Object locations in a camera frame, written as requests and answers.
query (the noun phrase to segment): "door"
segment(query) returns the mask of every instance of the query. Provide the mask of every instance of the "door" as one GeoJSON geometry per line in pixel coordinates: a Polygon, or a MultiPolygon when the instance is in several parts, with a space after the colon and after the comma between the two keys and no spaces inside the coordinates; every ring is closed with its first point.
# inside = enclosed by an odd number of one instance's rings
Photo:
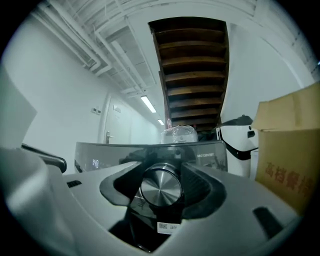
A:
{"type": "Polygon", "coordinates": [[[119,99],[111,96],[105,122],[104,143],[130,144],[131,112],[119,99]]]}

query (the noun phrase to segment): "stair underside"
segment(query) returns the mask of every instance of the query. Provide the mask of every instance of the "stair underside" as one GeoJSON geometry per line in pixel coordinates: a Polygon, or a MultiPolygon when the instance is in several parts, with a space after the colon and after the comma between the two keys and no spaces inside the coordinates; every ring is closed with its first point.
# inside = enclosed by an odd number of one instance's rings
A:
{"type": "Polygon", "coordinates": [[[224,21],[176,17],[149,23],[172,126],[211,131],[220,121],[229,74],[224,21]]]}

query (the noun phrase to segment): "plastic bag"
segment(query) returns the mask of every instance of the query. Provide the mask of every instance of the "plastic bag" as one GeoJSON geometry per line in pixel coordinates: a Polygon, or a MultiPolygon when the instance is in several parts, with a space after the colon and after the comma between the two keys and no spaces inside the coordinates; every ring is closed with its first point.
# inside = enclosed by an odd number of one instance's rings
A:
{"type": "Polygon", "coordinates": [[[190,125],[171,127],[161,133],[161,144],[191,143],[197,141],[197,131],[190,125]]]}

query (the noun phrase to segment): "sticker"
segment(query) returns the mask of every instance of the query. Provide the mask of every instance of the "sticker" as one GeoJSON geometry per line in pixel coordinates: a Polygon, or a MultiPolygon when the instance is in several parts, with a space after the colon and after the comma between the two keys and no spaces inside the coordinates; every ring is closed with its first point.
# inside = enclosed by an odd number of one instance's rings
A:
{"type": "Polygon", "coordinates": [[[179,229],[180,224],[157,222],[156,226],[159,234],[171,235],[179,229]]]}

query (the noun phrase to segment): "metal knob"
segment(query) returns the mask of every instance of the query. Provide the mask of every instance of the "metal knob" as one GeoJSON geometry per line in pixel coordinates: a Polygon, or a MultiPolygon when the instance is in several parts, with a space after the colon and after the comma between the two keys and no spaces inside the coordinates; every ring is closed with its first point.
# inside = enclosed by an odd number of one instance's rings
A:
{"type": "Polygon", "coordinates": [[[151,168],[145,172],[141,183],[141,194],[151,205],[167,207],[174,204],[181,197],[182,187],[177,177],[161,168],[151,168]]]}

